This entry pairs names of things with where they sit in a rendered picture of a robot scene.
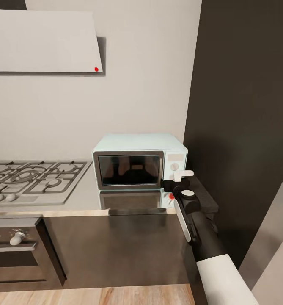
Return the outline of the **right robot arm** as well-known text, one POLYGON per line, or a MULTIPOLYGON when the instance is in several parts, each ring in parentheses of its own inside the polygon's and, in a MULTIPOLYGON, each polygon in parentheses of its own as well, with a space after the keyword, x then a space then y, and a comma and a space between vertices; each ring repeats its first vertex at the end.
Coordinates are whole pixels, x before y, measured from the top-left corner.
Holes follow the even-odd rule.
POLYGON ((160 180, 160 188, 174 194, 174 207, 187 242, 192 246, 208 305, 259 305, 237 271, 214 222, 201 211, 196 194, 184 177, 192 170, 173 172, 173 179, 160 180))

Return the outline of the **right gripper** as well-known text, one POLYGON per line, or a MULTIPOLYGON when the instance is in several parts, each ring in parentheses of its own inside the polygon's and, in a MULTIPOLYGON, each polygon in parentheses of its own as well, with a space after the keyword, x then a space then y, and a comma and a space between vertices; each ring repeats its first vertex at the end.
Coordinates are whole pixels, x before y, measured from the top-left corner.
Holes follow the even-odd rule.
POLYGON ((189 187, 189 181, 187 179, 181 179, 181 182, 174 182, 173 180, 160 180, 160 188, 163 188, 165 192, 174 192, 177 186, 189 187))

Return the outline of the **microwave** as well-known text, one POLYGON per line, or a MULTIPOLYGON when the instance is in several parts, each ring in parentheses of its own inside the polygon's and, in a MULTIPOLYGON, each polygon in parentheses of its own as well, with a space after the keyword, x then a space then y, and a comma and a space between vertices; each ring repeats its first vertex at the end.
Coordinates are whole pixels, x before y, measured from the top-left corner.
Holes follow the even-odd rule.
POLYGON ((160 189, 186 169, 187 153, 173 134, 106 134, 92 150, 97 188, 160 189))

